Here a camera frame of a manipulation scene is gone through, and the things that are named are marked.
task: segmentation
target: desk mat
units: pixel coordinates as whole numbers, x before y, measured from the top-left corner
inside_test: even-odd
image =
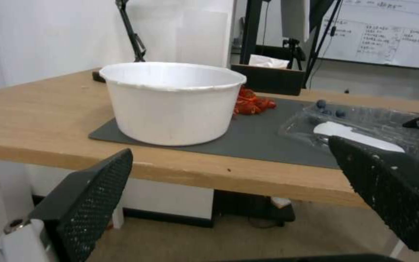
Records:
[[[266,110],[262,114],[254,116],[237,115],[235,119],[231,120],[226,134],[203,144],[156,146],[143,143],[123,134],[119,130],[115,118],[90,133],[88,137],[137,146],[339,169],[332,154],[278,135],[279,128],[288,118],[311,103],[286,99],[275,99],[275,101],[278,106],[274,110]]]

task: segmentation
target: white plastic utensil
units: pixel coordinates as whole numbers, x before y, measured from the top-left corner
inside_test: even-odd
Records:
[[[353,128],[331,121],[327,121],[325,123],[317,125],[313,129],[313,133],[325,136],[340,136],[342,138],[357,141],[359,143],[367,144],[368,146],[373,146],[379,149],[405,153],[404,149],[396,144],[382,141],[380,139],[375,139],[371,136],[365,136],[359,133],[354,133]]]
[[[119,129],[133,139],[186,146],[222,136],[246,77],[227,68],[181,63],[104,67]]]

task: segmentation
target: wooden table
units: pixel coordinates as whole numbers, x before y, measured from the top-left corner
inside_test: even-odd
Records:
[[[419,101],[306,90],[271,96],[419,112]],[[336,169],[88,139],[111,118],[106,85],[93,81],[91,71],[1,89],[0,159],[82,169],[130,147],[134,178],[367,207]]]

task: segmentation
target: clear plastic tray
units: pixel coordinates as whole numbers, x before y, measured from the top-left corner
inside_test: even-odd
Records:
[[[345,116],[337,117],[337,111],[343,111]],[[403,123],[417,117],[419,114],[382,108],[340,106],[328,102],[325,108],[320,109],[316,103],[313,103],[289,118],[279,129],[279,135],[331,153],[327,138],[314,134],[313,129],[318,124],[332,121],[350,126],[356,133],[396,144],[406,153],[419,159],[419,129],[402,127]]]

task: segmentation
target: blueberry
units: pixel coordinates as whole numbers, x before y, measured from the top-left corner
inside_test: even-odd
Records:
[[[320,99],[316,102],[317,108],[325,108],[326,107],[326,100]]]
[[[338,118],[345,118],[346,117],[346,112],[343,111],[342,109],[337,109],[336,110],[336,116]]]
[[[321,114],[325,114],[325,115],[332,116],[332,112],[331,112],[331,110],[329,110],[329,109],[324,109],[324,110],[322,110],[322,111],[321,111]]]

